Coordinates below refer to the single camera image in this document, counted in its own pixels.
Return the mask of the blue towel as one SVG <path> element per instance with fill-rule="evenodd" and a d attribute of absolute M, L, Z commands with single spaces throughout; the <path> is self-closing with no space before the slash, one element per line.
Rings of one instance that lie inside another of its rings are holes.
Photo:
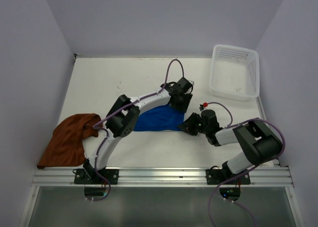
<path fill-rule="evenodd" d="M 184 122 L 185 113 L 173 109 L 168 104 L 155 107 L 138 117 L 135 132 L 180 131 L 178 126 Z"/>

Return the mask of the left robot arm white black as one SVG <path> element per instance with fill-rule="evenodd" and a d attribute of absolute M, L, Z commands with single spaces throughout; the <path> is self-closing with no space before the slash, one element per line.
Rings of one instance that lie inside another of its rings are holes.
<path fill-rule="evenodd" d="M 178 82 L 164 83 L 154 93 L 129 98 L 121 95 L 107 116 L 93 128 L 103 130 L 105 137 L 96 151 L 83 164 L 86 178 L 91 183 L 105 181 L 103 171 L 117 144 L 132 133 L 138 117 L 157 107 L 166 106 L 185 113 L 192 99 L 194 82 L 182 77 Z"/>

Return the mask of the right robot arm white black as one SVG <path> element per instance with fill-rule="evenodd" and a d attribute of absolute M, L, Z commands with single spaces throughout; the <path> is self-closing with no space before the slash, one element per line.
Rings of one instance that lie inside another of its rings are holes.
<path fill-rule="evenodd" d="M 283 150 L 283 139 L 277 137 L 258 118 L 234 127 L 222 128 L 215 111 L 206 109 L 200 114 L 192 113 L 178 128 L 192 136 L 201 133 L 209 144 L 216 147 L 239 144 L 241 152 L 222 164 L 221 177 L 229 184 L 234 183 L 240 173 L 270 161 Z"/>

